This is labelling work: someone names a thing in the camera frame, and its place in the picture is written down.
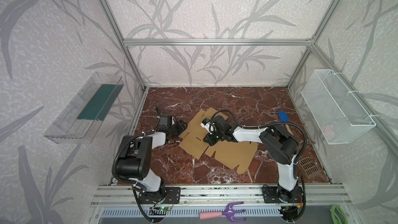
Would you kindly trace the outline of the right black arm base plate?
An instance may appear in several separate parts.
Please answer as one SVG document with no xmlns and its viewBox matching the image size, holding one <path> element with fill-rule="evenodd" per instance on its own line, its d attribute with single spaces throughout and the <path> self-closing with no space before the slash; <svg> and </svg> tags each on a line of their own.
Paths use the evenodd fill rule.
<svg viewBox="0 0 398 224">
<path fill-rule="evenodd" d="M 293 204 L 303 202 L 305 193 L 301 186 L 296 186 L 292 191 L 287 191 L 281 186 L 263 185 L 261 188 L 264 203 L 267 204 Z"/>
</svg>

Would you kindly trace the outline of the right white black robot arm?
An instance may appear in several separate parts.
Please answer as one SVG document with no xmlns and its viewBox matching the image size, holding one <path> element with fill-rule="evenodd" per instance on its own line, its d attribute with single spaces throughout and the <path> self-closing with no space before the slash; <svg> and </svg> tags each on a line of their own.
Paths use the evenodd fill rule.
<svg viewBox="0 0 398 224">
<path fill-rule="evenodd" d="M 307 146 L 307 136 L 299 125 L 292 122 L 272 122 L 260 126 L 231 125 L 221 116 L 205 118 L 200 125 L 207 131 L 204 142 L 210 146 L 221 141 L 262 144 L 277 163 L 280 194 L 288 195 L 296 191 L 296 165 Z"/>
</svg>

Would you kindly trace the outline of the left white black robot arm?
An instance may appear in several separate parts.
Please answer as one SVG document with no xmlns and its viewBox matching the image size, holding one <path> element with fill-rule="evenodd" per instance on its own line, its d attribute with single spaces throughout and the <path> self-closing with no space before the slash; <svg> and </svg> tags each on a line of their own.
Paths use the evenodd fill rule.
<svg viewBox="0 0 398 224">
<path fill-rule="evenodd" d="M 131 184 L 133 190 L 140 193 L 165 194 L 164 180 L 150 168 L 152 150 L 178 138 L 187 126 L 186 122 L 174 116 L 161 115 L 152 131 L 124 136 L 113 161 L 113 177 Z"/>
</svg>

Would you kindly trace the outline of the brown cardboard box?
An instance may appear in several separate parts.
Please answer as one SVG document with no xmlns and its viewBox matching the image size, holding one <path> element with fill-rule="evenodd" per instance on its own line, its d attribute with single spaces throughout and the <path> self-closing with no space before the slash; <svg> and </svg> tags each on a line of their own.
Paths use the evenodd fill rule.
<svg viewBox="0 0 398 224">
<path fill-rule="evenodd" d="M 204 142 L 208 131 L 201 127 L 205 118 L 210 118 L 216 110 L 209 108 L 207 111 L 200 110 L 195 117 L 188 123 L 188 127 L 179 135 L 182 138 L 180 147 L 196 159 L 200 159 L 203 154 L 214 157 L 229 169 L 237 169 L 237 174 L 244 174 L 258 149 L 255 142 L 228 142 L 219 141 L 214 146 Z"/>
</svg>

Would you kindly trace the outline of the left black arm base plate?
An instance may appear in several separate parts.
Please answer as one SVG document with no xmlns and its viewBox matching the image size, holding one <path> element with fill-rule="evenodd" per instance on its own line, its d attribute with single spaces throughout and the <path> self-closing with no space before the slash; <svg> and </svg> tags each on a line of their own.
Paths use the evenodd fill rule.
<svg viewBox="0 0 398 224">
<path fill-rule="evenodd" d="M 156 192 L 141 192 L 138 195 L 140 204 L 178 204 L 181 196 L 180 187 L 165 187 Z"/>
</svg>

